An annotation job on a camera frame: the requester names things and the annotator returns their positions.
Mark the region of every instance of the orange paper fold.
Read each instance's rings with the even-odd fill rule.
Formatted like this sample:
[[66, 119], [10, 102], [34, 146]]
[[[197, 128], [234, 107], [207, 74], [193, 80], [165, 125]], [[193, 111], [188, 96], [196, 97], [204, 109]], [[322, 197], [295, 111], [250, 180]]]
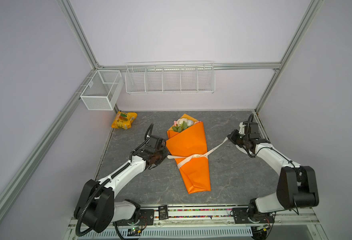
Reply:
[[[181, 118], [197, 121], [187, 114]], [[193, 154], [205, 154], [208, 151], [203, 122], [188, 127], [182, 132], [174, 132], [170, 128], [167, 133], [169, 138], [167, 148], [173, 156], [189, 157]], [[178, 164], [184, 159], [176, 158], [175, 161]], [[210, 191], [208, 158], [192, 158], [179, 170], [189, 194]]]

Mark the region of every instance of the white wall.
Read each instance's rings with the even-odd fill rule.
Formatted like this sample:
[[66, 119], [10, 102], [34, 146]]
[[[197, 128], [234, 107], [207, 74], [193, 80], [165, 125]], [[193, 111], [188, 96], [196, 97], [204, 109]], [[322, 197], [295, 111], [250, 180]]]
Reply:
[[0, 240], [61, 240], [114, 118], [80, 103], [0, 225]]
[[214, 93], [129, 95], [124, 86], [117, 105], [124, 111], [255, 109], [273, 70], [219, 70], [215, 74]]
[[272, 143], [316, 171], [329, 239], [352, 239], [352, 1], [325, 1], [261, 110]]
[[310, 0], [71, 0], [104, 66], [279, 62]]
[[0, 194], [89, 71], [55, 0], [0, 0]]

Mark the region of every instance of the white mesh basket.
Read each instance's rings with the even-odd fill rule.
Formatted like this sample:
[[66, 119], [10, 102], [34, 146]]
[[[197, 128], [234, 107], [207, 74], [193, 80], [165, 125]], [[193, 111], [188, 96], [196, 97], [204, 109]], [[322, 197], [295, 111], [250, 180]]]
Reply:
[[128, 65], [125, 74], [128, 94], [213, 93], [215, 91], [213, 63]]
[[88, 110], [113, 110], [123, 84], [120, 71], [97, 70], [80, 97]]

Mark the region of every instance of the yellow plastic bag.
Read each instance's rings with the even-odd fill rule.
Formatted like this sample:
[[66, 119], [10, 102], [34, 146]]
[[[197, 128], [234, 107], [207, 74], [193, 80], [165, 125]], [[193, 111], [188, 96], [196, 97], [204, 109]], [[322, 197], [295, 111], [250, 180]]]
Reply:
[[116, 114], [112, 127], [128, 129], [131, 127], [131, 124], [135, 118], [137, 118], [137, 113], [124, 113], [119, 111]]

